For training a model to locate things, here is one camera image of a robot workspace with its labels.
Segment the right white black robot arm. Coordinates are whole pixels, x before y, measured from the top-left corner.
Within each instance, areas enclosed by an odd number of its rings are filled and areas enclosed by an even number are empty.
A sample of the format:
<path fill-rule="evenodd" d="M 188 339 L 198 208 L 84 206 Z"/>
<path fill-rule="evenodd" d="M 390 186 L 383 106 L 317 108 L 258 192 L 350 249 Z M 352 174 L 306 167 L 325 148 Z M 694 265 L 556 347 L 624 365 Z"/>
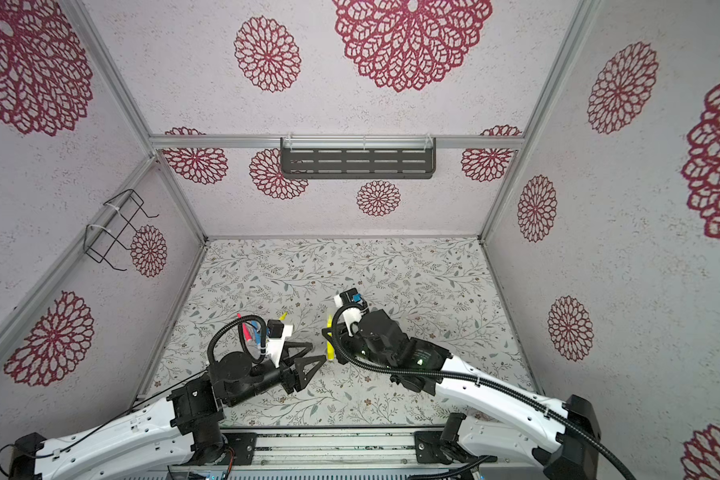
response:
<path fill-rule="evenodd" d="M 444 347 L 410 337 L 385 311 L 340 307 L 322 331 L 341 363 L 389 376 L 415 393 L 457 400 L 495 420 L 489 427 L 462 419 L 446 441 L 477 467 L 505 457 L 538 469 L 547 479 L 594 479 L 600 460 L 625 479 L 630 469 L 601 441 L 592 404 L 577 395 L 545 397 L 501 381 Z"/>

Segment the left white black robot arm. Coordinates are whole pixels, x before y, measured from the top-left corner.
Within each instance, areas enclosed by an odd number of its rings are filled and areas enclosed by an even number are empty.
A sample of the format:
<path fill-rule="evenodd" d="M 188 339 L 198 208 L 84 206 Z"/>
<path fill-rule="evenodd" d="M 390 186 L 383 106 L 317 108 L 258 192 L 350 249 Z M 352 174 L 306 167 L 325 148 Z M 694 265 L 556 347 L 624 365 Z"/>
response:
<path fill-rule="evenodd" d="M 154 402 L 96 428 L 66 437 L 25 435 L 7 445 L 8 479 L 118 479 L 152 468 L 202 466 L 229 455 L 225 408 L 273 387 L 304 390 L 326 361 L 311 344 L 283 342 L 278 361 L 252 363 L 243 351 L 211 357 L 206 370 Z"/>

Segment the pink highlighter pen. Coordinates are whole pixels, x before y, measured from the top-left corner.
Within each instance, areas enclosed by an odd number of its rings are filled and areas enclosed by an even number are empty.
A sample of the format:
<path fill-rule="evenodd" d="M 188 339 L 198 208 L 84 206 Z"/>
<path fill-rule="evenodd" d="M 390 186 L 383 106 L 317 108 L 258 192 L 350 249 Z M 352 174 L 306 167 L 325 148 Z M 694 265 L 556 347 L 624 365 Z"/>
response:
<path fill-rule="evenodd" d="M 241 314 L 237 314 L 237 318 L 241 319 L 241 323 L 237 326 L 240 344 L 256 345 L 251 335 L 250 328 L 254 325 L 258 326 L 258 324 L 256 322 L 248 320 L 247 316 L 243 316 Z"/>

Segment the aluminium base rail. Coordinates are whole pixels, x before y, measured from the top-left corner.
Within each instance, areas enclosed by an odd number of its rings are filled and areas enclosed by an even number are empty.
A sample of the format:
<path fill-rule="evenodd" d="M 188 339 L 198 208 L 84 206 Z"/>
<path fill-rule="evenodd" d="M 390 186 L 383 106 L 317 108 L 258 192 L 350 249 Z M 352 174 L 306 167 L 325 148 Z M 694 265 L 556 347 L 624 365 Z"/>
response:
<path fill-rule="evenodd" d="M 301 467 L 327 468 L 340 465 L 348 468 L 381 466 L 423 465 L 416 461 L 414 432 L 419 430 L 445 430 L 459 436 L 458 442 L 469 453 L 486 456 L 490 463 L 518 464 L 544 469 L 554 461 L 561 460 L 566 468 L 582 464 L 592 474 L 597 469 L 596 460 L 586 460 L 584 454 L 588 443 L 565 427 L 552 429 L 552 440 L 543 443 L 528 433 L 500 424 L 486 422 L 462 414 L 452 414 L 443 425 L 419 427 L 360 427 L 360 428 L 265 428 L 259 430 L 223 428 L 223 431 L 248 431 L 258 435 L 253 464 L 237 467 L 277 467 L 297 469 Z M 167 458 L 156 460 L 147 466 L 133 467 L 123 476 L 147 472 L 176 471 L 180 469 L 221 468 L 214 466 L 222 455 L 222 448 L 209 460 Z"/>

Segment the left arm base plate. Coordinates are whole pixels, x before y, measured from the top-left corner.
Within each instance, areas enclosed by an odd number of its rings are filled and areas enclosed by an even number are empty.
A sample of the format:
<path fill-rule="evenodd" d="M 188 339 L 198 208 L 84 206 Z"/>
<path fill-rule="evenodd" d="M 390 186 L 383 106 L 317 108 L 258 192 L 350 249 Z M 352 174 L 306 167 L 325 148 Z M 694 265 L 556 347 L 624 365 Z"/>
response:
<path fill-rule="evenodd" d="M 256 451 L 258 435 L 248 431 L 223 431 L 225 444 L 214 466 L 250 466 Z"/>

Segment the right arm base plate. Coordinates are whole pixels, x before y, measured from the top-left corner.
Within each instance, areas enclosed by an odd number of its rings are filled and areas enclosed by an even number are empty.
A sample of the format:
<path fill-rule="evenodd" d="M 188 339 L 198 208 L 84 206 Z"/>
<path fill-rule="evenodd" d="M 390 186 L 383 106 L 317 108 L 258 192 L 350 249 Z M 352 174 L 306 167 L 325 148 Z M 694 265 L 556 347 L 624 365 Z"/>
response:
<path fill-rule="evenodd" d="M 445 430 L 419 430 L 414 432 L 413 437 L 418 464 L 465 464 L 477 459 L 477 456 L 460 445 L 457 433 Z"/>

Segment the dark metal wall shelf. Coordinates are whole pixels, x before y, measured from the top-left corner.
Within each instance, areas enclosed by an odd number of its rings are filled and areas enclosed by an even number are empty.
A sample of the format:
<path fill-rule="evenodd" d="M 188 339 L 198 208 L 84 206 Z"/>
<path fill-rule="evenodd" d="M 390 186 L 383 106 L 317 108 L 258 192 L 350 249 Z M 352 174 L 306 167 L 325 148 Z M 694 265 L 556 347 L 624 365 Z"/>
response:
<path fill-rule="evenodd" d="M 289 180 L 428 180 L 436 171 L 436 140 L 280 140 L 280 169 Z"/>

